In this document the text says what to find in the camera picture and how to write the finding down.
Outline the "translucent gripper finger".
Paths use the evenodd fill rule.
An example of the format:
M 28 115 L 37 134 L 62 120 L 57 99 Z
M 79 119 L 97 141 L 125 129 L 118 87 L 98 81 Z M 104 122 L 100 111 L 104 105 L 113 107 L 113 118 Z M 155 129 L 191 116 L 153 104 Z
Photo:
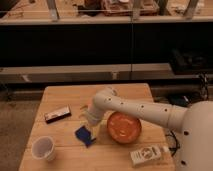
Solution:
M 91 139 L 96 139 L 97 135 L 96 135 L 96 128 L 90 126 L 90 132 L 91 132 Z
M 84 131 L 88 131 L 88 124 L 87 124 L 86 122 L 82 123 L 81 128 L 82 128 Z

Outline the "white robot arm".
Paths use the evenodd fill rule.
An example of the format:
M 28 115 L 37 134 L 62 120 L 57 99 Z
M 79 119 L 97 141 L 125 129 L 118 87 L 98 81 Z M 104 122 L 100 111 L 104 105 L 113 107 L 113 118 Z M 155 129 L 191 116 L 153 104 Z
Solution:
M 213 171 L 213 101 L 190 107 L 121 98 L 113 88 L 98 91 L 85 111 L 87 122 L 98 125 L 107 111 L 121 112 L 182 135 L 180 171 Z

